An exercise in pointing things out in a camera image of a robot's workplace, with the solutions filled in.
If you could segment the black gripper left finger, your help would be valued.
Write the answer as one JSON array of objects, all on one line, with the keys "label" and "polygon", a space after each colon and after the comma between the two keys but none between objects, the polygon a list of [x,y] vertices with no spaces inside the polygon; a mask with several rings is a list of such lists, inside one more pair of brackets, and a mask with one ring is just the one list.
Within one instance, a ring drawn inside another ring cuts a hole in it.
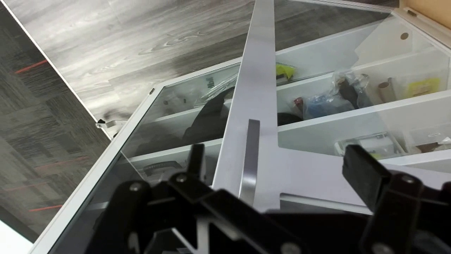
[{"label": "black gripper left finger", "polygon": [[152,186],[127,180],[112,193],[86,254],[152,254],[170,231],[193,254],[310,254],[308,245],[265,213],[201,180],[204,147],[190,147],[187,169]]}]

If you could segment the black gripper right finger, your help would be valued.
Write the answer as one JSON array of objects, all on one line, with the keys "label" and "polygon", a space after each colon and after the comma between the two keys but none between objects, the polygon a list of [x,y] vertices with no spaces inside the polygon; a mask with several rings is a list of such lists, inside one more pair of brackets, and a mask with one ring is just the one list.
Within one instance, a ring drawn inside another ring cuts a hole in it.
[{"label": "black gripper right finger", "polygon": [[342,176],[372,211],[363,254],[451,254],[451,182],[439,189],[383,166],[360,145],[348,145]]}]

